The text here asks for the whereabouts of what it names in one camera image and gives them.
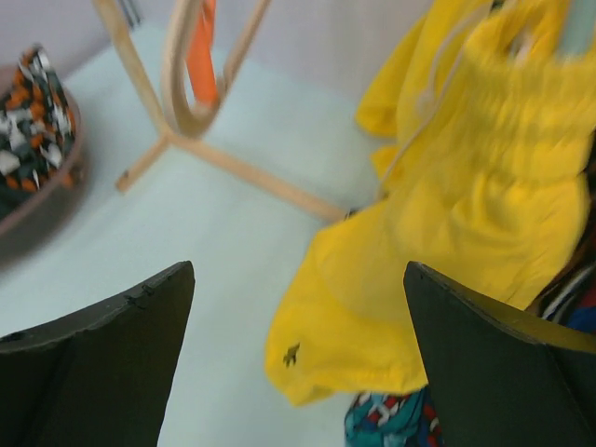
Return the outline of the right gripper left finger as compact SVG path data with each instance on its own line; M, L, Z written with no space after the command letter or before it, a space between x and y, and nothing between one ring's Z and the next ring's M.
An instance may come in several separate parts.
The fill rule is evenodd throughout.
M191 262L1 339L4 446L155 446L195 290Z

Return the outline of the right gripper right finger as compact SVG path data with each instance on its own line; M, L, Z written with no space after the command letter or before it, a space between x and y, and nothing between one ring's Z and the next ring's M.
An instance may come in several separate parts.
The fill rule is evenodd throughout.
M595 337L419 263L404 290L449 446L592 446Z

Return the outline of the yellow shorts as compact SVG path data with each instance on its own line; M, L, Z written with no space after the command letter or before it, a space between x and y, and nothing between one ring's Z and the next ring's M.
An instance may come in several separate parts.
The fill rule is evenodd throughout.
M387 139L380 196L313 236L270 325L265 375L290 403L426 385L409 263L524 309L571 259L595 53L560 55L570 6L436 1L394 47L355 115Z

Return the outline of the mint green hanger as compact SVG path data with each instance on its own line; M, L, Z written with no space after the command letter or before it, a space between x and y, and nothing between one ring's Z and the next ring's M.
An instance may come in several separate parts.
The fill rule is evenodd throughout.
M573 0L559 39L557 54L562 59L579 57L588 52L595 27L595 0Z

